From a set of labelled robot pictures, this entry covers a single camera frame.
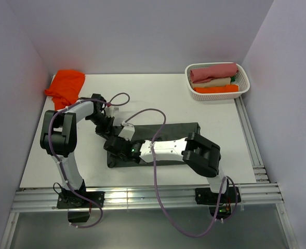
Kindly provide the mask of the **dark grey t shirt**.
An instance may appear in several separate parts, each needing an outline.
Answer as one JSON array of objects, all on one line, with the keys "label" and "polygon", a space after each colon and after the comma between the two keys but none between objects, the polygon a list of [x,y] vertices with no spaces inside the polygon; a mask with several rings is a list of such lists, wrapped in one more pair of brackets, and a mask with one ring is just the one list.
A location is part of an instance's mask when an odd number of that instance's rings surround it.
[{"label": "dark grey t shirt", "polygon": [[[160,124],[136,125],[132,141],[151,140],[160,127]],[[191,132],[200,134],[200,129],[201,128],[197,122],[165,124],[162,131],[158,134],[156,141],[178,140],[188,137]],[[116,158],[110,152],[107,152],[107,166],[108,168],[148,167],[153,166],[153,163],[145,163],[142,160],[140,163],[124,161]]]}]

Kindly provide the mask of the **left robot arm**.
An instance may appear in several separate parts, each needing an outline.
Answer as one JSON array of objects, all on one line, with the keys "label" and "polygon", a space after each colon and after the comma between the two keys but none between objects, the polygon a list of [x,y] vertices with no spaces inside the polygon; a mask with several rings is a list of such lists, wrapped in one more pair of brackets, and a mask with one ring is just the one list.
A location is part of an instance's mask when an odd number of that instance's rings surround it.
[{"label": "left robot arm", "polygon": [[113,134],[114,109],[116,104],[100,94],[80,98],[74,104],[44,114],[40,146],[55,161],[61,176],[58,185],[58,208],[102,208],[104,193],[88,192],[79,173],[74,151],[77,146],[77,123],[91,121],[97,133],[105,139]]}]

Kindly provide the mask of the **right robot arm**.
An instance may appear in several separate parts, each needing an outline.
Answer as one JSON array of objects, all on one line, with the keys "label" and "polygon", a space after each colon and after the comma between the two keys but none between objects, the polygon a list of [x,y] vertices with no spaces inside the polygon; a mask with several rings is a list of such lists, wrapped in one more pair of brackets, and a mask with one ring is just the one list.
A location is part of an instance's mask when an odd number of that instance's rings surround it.
[{"label": "right robot arm", "polygon": [[201,205],[235,204],[241,202],[239,188],[219,167],[220,146],[198,133],[171,141],[130,141],[120,136],[106,140],[103,148],[112,158],[111,167],[146,167],[160,163],[162,166],[186,164],[196,174],[208,180],[209,187],[195,189],[195,201]]}]

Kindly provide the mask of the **orange t shirt on table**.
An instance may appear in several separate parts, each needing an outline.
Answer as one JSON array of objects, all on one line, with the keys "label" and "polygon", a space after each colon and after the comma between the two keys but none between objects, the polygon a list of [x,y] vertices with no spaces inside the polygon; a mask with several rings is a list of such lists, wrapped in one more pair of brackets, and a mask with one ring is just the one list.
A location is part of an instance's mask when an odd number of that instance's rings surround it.
[{"label": "orange t shirt on table", "polygon": [[85,74],[76,70],[59,70],[48,89],[46,96],[51,97],[55,110],[74,104],[85,82]]}]

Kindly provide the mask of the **rolled pink t shirt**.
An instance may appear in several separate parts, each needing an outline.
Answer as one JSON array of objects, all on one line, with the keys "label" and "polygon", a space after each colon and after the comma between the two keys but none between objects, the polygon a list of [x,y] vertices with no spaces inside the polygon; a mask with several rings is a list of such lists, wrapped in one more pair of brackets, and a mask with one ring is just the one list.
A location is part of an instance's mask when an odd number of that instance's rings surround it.
[{"label": "rolled pink t shirt", "polygon": [[190,70],[190,79],[192,82],[199,82],[216,78],[232,77],[238,72],[236,63],[225,63],[205,68],[195,68]]}]

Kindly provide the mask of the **rolled beige t shirt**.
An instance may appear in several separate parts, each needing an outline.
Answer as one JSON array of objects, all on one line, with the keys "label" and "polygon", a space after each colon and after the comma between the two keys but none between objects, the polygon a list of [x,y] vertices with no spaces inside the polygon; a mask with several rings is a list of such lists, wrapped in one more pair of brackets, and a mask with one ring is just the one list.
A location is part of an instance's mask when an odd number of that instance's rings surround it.
[{"label": "rolled beige t shirt", "polygon": [[223,87],[225,85],[229,85],[231,83],[230,77],[225,78],[217,78],[212,79],[208,82],[202,82],[202,83],[192,83],[190,82],[190,86],[192,89],[194,88],[209,88],[209,87]]}]

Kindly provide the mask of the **rolled orange t shirt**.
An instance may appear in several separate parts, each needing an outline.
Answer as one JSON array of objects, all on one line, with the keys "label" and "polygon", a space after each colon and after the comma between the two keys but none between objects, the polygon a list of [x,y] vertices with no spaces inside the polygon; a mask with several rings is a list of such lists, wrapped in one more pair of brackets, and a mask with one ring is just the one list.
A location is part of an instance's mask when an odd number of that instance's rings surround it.
[{"label": "rolled orange t shirt", "polygon": [[229,93],[229,92],[238,92],[238,85],[225,85],[218,87],[195,87],[193,90],[201,94],[216,94],[216,93]]}]

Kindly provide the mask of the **white plastic basket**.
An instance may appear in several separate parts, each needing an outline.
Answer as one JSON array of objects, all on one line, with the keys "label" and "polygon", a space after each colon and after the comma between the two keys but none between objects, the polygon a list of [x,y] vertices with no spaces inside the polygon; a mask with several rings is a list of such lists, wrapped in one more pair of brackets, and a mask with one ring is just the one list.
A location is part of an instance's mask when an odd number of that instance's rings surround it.
[{"label": "white plastic basket", "polygon": [[250,89],[244,69],[237,63],[199,63],[186,67],[185,83],[197,101],[235,99]]}]

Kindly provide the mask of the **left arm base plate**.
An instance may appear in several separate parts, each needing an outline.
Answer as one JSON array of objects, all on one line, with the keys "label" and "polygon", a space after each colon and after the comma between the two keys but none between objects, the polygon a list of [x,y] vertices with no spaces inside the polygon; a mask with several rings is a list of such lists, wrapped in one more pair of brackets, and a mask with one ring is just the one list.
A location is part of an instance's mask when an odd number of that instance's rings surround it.
[{"label": "left arm base plate", "polygon": [[[94,201],[101,207],[103,207],[104,203],[104,194],[104,191],[82,193],[85,198]],[[59,194],[57,201],[57,209],[59,210],[89,209],[88,211],[68,211],[68,221],[72,223],[81,224],[87,222],[93,207],[96,206],[67,190]]]}]

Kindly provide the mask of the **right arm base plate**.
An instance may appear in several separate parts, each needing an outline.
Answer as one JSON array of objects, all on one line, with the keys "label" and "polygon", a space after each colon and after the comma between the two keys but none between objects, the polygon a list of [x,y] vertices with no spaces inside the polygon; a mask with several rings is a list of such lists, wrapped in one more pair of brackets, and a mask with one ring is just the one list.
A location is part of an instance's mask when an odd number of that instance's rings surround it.
[{"label": "right arm base plate", "polygon": [[[207,205],[211,216],[214,216],[218,201],[218,194],[211,192],[210,188],[195,188],[195,201],[198,205]],[[227,187],[221,194],[216,219],[225,220],[232,214],[232,205],[242,201],[238,187]]]}]

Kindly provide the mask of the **aluminium rail frame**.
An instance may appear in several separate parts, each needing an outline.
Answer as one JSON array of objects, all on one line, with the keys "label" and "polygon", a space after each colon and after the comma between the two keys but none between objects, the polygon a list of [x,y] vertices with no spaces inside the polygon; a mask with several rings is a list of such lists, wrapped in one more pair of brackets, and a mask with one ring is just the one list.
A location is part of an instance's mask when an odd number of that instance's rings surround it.
[{"label": "aluminium rail frame", "polygon": [[[250,125],[246,108],[241,97],[235,99],[235,106],[246,139],[252,166],[257,179],[255,184],[239,184],[241,202],[238,207],[244,211],[246,205],[274,204],[281,222],[288,248],[298,248],[295,233],[292,229],[282,193],[277,183],[271,183],[263,165],[261,155]],[[153,187],[106,188],[104,208],[106,210],[135,210],[158,207]],[[23,190],[16,193],[7,226],[1,242],[1,248],[10,248],[18,219],[25,212],[54,212],[56,202],[54,194],[47,189]]]}]

